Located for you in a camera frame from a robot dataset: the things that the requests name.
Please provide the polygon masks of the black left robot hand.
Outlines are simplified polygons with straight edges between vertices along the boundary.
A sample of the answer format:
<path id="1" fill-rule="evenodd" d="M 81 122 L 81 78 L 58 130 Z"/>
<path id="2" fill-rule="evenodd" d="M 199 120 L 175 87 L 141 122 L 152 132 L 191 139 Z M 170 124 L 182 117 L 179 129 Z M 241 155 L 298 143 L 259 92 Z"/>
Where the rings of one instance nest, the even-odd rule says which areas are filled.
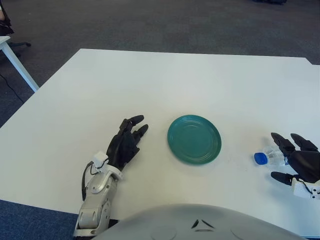
<path id="1" fill-rule="evenodd" d="M 122 171 L 139 152 L 137 145 L 149 126 L 145 124 L 133 132 L 132 129 L 143 120 L 143 115 L 137 115 L 122 121 L 118 133 L 112 138 L 106 151 L 109 165 Z"/>

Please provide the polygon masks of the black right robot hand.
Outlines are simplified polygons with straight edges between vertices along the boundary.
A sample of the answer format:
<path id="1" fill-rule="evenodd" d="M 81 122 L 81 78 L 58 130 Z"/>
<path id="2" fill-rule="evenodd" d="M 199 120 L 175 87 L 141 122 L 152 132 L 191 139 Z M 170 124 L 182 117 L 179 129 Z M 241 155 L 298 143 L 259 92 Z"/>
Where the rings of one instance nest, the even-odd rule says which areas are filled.
<path id="1" fill-rule="evenodd" d="M 291 133 L 291 138 L 299 146 L 296 150 L 294 145 L 278 133 L 272 132 L 271 137 L 279 150 L 283 153 L 287 163 L 296 172 L 295 175 L 273 171 L 271 177 L 280 183 L 290 186 L 292 180 L 300 179 L 307 183 L 316 183 L 320 180 L 320 152 L 310 140 L 302 136 Z"/>

